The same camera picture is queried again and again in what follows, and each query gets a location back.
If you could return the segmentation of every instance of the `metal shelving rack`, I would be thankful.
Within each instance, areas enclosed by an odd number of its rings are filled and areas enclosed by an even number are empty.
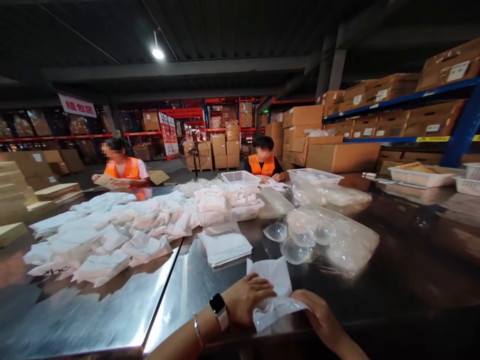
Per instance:
[[[460,165],[463,154],[468,153],[472,142],[480,141],[480,135],[477,131],[480,127],[480,77],[455,82],[430,90],[416,92],[414,94],[399,97],[389,101],[383,101],[370,106],[363,106],[357,109],[340,112],[330,116],[324,116],[324,122],[335,122],[335,120],[368,114],[375,114],[395,108],[399,105],[407,105],[415,101],[426,102],[434,96],[460,91],[462,89],[473,88],[459,119],[456,122],[453,134],[451,136],[419,136],[419,137],[381,137],[381,138],[360,138],[344,139],[345,143],[424,143],[424,142],[445,142],[447,148],[443,154],[440,164],[444,167],[456,168]]]

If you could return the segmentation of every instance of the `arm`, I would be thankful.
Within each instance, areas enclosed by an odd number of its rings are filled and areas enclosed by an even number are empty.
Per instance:
[[[313,330],[325,346],[341,360],[369,360],[360,346],[342,328],[324,299],[308,290],[295,290],[291,297],[311,309],[305,313]]]
[[[221,294],[226,305],[229,324],[250,326],[255,306],[266,298],[277,296],[273,285],[256,273],[248,274]],[[201,341],[208,344],[220,335],[220,323],[209,305],[196,316]],[[148,356],[148,360],[194,360],[202,347],[194,319],[170,335]]]

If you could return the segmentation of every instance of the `blue shelf beam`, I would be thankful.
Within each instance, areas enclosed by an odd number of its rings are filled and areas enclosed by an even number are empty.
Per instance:
[[[444,85],[444,86],[437,87],[437,88],[430,89],[430,90],[416,92],[416,93],[413,93],[412,95],[398,97],[398,98],[395,98],[393,100],[379,102],[379,103],[376,103],[376,104],[373,104],[373,105],[370,105],[370,106],[363,106],[363,107],[359,107],[359,108],[356,108],[356,109],[353,109],[353,110],[340,112],[338,114],[333,114],[333,115],[330,115],[330,116],[324,116],[323,119],[324,120],[329,120],[329,119],[345,118],[345,117],[348,117],[348,116],[356,116],[356,115],[359,115],[360,113],[364,113],[364,112],[367,112],[367,111],[373,111],[373,110],[376,110],[376,109],[390,107],[392,105],[399,105],[399,104],[403,104],[403,103],[408,103],[408,102],[411,102],[413,100],[418,100],[418,99],[422,99],[422,98],[429,97],[429,96],[432,96],[432,95],[446,93],[446,92],[450,92],[450,91],[454,91],[454,90],[458,90],[458,89],[473,87],[473,86],[476,86],[478,83],[480,83],[480,77],[455,82],[455,83],[452,83],[452,84]]]

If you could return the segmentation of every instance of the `steel ceiling beam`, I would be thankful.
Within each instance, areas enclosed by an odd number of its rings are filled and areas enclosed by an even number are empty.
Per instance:
[[[230,60],[156,62],[132,65],[47,68],[43,70],[51,82],[89,82],[101,80],[132,80],[169,76],[234,74],[304,69],[308,57],[274,57]]]
[[[237,98],[250,96],[269,96],[278,92],[277,87],[247,87],[229,89],[204,89],[188,91],[146,92],[139,94],[113,94],[108,98],[117,104],[141,103],[163,100]]]

